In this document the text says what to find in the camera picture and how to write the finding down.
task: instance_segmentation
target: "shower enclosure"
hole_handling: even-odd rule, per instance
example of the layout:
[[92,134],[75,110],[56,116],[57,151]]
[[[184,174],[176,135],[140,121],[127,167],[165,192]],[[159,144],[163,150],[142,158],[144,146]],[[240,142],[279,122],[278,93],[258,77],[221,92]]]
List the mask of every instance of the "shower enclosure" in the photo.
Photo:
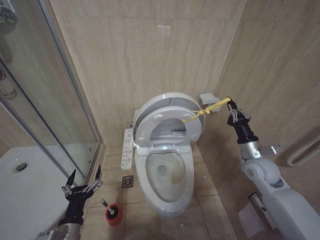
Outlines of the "shower enclosure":
[[59,219],[102,144],[57,26],[47,0],[0,0],[0,239]]

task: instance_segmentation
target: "toilet brush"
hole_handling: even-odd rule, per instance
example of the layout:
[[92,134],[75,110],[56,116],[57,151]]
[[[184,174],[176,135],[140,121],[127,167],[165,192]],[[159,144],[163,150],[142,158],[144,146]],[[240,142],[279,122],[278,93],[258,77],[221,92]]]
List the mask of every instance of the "toilet brush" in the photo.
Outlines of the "toilet brush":
[[123,212],[117,204],[108,205],[104,198],[100,198],[99,202],[106,207],[105,219],[110,226],[117,226],[121,223]]

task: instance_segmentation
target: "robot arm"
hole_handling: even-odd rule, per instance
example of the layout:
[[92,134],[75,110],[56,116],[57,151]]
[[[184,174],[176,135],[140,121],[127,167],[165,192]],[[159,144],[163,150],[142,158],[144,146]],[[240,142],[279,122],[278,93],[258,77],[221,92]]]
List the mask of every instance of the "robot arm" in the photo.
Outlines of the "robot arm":
[[84,207],[86,200],[102,185],[101,166],[99,166],[95,181],[90,185],[71,187],[74,183],[76,170],[68,178],[65,186],[62,187],[65,198],[69,201],[64,218],[58,223],[57,230],[42,232],[36,240],[80,240],[80,229],[84,223]]
[[300,193],[290,188],[277,165],[266,157],[282,152],[280,146],[261,146],[248,125],[250,117],[233,101],[227,105],[227,123],[238,136],[241,170],[260,191],[262,202],[280,232],[288,240],[319,239],[320,216]]

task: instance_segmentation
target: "beige wall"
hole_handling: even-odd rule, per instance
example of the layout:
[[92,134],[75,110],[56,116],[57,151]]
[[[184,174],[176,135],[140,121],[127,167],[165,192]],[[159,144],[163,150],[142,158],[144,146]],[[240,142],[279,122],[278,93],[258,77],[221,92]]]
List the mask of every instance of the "beige wall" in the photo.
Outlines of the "beige wall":
[[[320,1],[248,0],[215,94],[231,96],[252,117],[260,143],[285,150],[319,126]],[[206,118],[198,146],[239,240],[238,212],[256,191],[241,173],[227,109]],[[320,213],[320,156],[282,176]],[[252,239],[282,239],[265,231]]]
[[213,92],[245,0],[51,0],[107,148],[154,96]]
[[2,106],[0,106],[0,117],[0,149],[2,149],[2,146],[3,149],[11,149],[15,147],[28,147],[35,145],[35,142]]
[[0,158],[6,154],[10,147],[0,139]]

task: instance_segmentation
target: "white shower base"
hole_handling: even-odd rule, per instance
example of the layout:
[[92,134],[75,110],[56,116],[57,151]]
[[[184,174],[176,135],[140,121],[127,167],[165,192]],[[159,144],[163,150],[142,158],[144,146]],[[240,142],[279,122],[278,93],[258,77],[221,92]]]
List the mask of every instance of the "white shower base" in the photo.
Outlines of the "white shower base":
[[[21,163],[27,167],[14,172]],[[0,239],[32,240],[50,227],[68,206],[66,181],[39,147],[11,148],[0,159]]]

